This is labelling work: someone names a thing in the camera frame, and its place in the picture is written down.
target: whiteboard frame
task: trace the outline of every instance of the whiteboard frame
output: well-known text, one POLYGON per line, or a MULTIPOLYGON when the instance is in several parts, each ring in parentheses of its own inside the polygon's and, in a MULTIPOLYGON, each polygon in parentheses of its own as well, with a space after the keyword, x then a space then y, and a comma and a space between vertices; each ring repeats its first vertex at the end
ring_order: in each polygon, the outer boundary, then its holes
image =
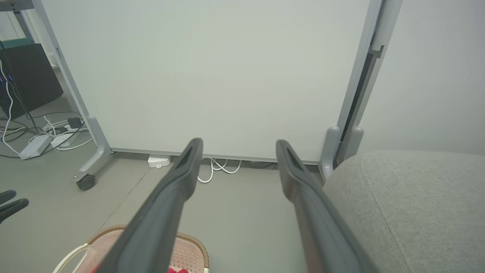
MULTIPOLYGON (((55 37, 54 31, 52 26, 50 25, 49 18, 47 13, 43 7, 41 0, 32 0, 33 6, 36 9, 39 18, 44 23, 45 28, 47 30, 48 36, 55 48, 55 56, 58 61, 59 67, 63 76, 65 77, 67 86, 69 91, 71 92, 74 101, 76 102, 76 106, 78 107, 82 117, 86 122, 86 126, 89 128, 93 140, 97 144, 97 146, 103 146, 104 152, 102 152, 102 156, 99 155, 99 151, 86 162, 83 168, 80 169, 80 173, 75 175, 74 181, 77 182, 81 180, 88 171, 94 168, 99 162, 101 162, 106 156, 105 153, 107 150, 109 152, 116 151, 116 152, 128 152, 128 153, 140 153, 140 154, 162 154, 162 155, 180 155, 180 153, 174 152, 166 152, 166 151, 149 151, 149 150, 138 150, 138 149, 125 149, 125 148, 112 148, 109 146, 102 129, 97 124, 96 118, 89 115, 89 111, 86 108, 86 105, 79 93, 79 90, 76 86, 74 78, 69 70, 67 62, 65 61, 62 50, 60 48, 59 43, 55 37)), ((333 166, 330 162, 333 162, 335 154, 337 152, 337 147, 340 142, 340 138, 342 136, 342 130, 345 126, 347 121, 347 117, 350 112, 350 108, 352 106, 352 101, 355 96, 357 84, 362 73, 364 62, 367 56, 367 52, 369 50, 369 46, 372 40, 372 36, 374 34, 374 29, 376 26, 377 18, 379 15, 380 7, 381 7, 382 0, 370 0, 369 7, 366 14, 366 19, 363 25, 363 31, 361 35, 361 39, 359 42, 359 46, 357 48, 356 59, 354 61, 354 66, 352 68, 351 77, 349 79, 348 87, 345 93, 344 101, 342 104, 342 108, 340 110, 340 115, 337 120, 336 126, 332 126, 329 128, 327 132, 327 139, 331 141, 325 141, 323 146, 322 156, 320 161, 303 161, 303 163, 308 165, 318 165, 319 169, 322 173, 324 179, 328 178, 333 170, 333 166)), ((233 160, 249 160, 249 161, 265 161, 265 162, 276 162, 275 158, 259 158, 259 157, 246 157, 246 156, 224 156, 224 155, 217 155, 217 154, 203 154, 203 157, 211 157, 211 158, 220 158, 220 159, 233 159, 233 160)))

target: gray upholstered seat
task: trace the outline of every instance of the gray upholstered seat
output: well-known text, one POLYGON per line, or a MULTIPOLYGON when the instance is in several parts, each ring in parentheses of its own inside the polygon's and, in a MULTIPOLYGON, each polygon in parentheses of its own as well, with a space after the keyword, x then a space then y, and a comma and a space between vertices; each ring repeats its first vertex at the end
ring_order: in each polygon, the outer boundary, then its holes
POLYGON ((381 272, 485 272, 485 156, 357 155, 323 191, 381 272))

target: whiteboard stand leg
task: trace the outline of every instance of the whiteboard stand leg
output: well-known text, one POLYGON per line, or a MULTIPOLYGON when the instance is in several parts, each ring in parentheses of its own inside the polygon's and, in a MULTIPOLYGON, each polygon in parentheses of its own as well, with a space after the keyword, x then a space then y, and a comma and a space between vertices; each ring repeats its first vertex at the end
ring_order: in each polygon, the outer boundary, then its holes
POLYGON ((337 153, 339 143, 340 128, 337 126, 332 126, 327 130, 325 142, 323 143, 322 157, 320 158, 320 163, 318 165, 324 182, 327 181, 333 172, 333 161, 335 154, 337 153))
POLYGON ((79 173, 74 175, 74 182, 80 181, 85 177, 89 171, 91 171, 96 165, 98 165, 103 159, 111 154, 111 148, 108 141, 104 137, 103 131, 99 126, 96 118, 93 116, 87 116, 85 123, 88 123, 91 127, 91 133, 96 141, 96 152, 94 155, 79 169, 79 173))

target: metal frame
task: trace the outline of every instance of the metal frame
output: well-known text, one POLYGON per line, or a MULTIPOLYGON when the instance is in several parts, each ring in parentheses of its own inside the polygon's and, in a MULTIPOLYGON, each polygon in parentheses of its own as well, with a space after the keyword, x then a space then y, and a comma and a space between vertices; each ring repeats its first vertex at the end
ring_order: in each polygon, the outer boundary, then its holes
POLYGON ((333 161, 337 154, 337 148, 340 144, 343 128, 347 122, 347 118, 352 107, 352 102, 354 101, 354 97, 356 95, 360 75, 364 69, 369 46, 371 45, 374 30, 376 29, 379 11, 381 10, 381 4, 382 0, 371 0, 369 3, 364 28, 362 30, 362 36, 357 49, 354 68, 352 69, 347 92, 345 93, 339 120, 337 121, 336 126, 332 126, 327 130, 327 135, 323 144, 322 156, 320 157, 320 162, 318 164, 323 181, 327 181, 334 170, 333 161))
POLYGON ((362 90, 357 98, 355 110, 352 117, 350 117, 349 127, 343 137, 342 146, 335 156, 337 164, 357 154, 360 141, 364 135, 364 128, 359 127, 359 124, 386 55, 402 3, 403 0, 383 0, 374 40, 368 50, 368 53, 372 55, 371 64, 366 73, 362 90))
MULTIPOLYGON (((318 165, 324 181, 326 181, 330 177, 333 171, 333 161, 337 154, 337 148, 340 144, 340 138, 342 137, 341 128, 345 126, 345 123, 350 113, 352 101, 356 93, 360 75, 362 74, 362 71, 364 68, 364 63, 366 60, 367 53, 369 51, 369 46, 371 44, 372 37, 374 35, 374 30, 376 29, 377 19, 379 17, 379 11, 381 10, 382 1, 383 0, 370 0, 369 7, 367 10, 366 20, 364 22, 364 26, 362 30, 362 36, 357 49, 354 67, 352 69, 351 77, 344 97, 339 119, 337 121, 336 126, 332 126, 327 130, 320 161, 319 162, 304 161, 305 164, 318 165)), ((66 79, 66 83, 73 95, 73 98, 76 102, 76 106, 80 110, 81 115, 83 116, 86 122, 86 126, 89 128, 89 131, 91 132, 93 140, 97 144, 96 153, 93 155, 93 157, 91 157, 91 159, 89 159, 84 164, 83 167, 81 167, 81 169, 79 170, 79 173, 74 175, 74 182, 81 180, 90 170, 92 170, 97 164, 99 164, 104 158, 106 158, 112 152, 112 150, 119 151, 119 152, 129 152, 129 153, 180 155, 180 153, 161 152, 161 151, 148 151, 148 150, 123 149, 123 148, 111 149, 111 147, 109 146, 109 143, 104 137, 102 129, 99 126, 96 118, 89 115, 86 105, 84 104, 84 101, 82 100, 79 90, 74 82, 74 78, 72 77, 72 74, 69 71, 68 65, 64 59, 61 48, 59 46, 59 43, 57 42, 54 31, 52 29, 52 26, 50 25, 49 19, 47 17, 47 13, 42 5, 41 0, 32 0, 31 6, 33 6, 36 9, 39 15, 39 18, 41 19, 41 21, 43 21, 46 27, 47 33, 54 45, 54 48, 56 49, 55 55, 59 63, 59 67, 62 71, 62 74, 66 79)), ((243 157, 243 156, 223 156, 223 155, 212 155, 212 154, 204 154, 203 156, 221 158, 221 159, 235 159, 235 160, 255 160, 255 161, 267 161, 267 162, 276 161, 275 158, 252 158, 252 157, 243 157)))

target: computer tower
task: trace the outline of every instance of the computer tower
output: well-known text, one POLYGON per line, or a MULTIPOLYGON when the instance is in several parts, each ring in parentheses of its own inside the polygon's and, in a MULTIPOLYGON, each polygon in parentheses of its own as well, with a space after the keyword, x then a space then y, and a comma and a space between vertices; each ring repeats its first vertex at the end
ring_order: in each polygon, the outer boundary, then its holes
POLYGON ((0 49, 0 59, 6 79, 0 73, 0 107, 8 115, 10 99, 7 95, 5 81, 14 100, 12 118, 22 116, 60 97, 63 90, 50 66, 40 44, 29 44, 19 47, 0 49))

